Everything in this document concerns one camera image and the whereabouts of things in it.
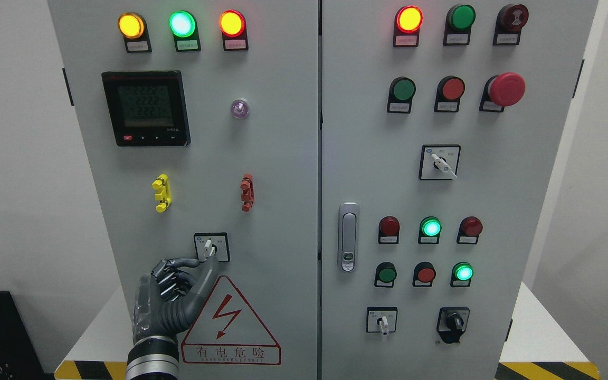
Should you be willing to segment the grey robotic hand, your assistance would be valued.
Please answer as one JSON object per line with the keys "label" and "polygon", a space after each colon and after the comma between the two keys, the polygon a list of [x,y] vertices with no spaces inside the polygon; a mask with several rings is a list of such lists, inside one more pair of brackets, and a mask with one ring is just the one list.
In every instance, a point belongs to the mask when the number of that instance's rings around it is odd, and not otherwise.
{"label": "grey robotic hand", "polygon": [[133,342],[161,335],[174,338],[198,318],[218,277],[218,259],[160,261],[140,277],[133,316]]}

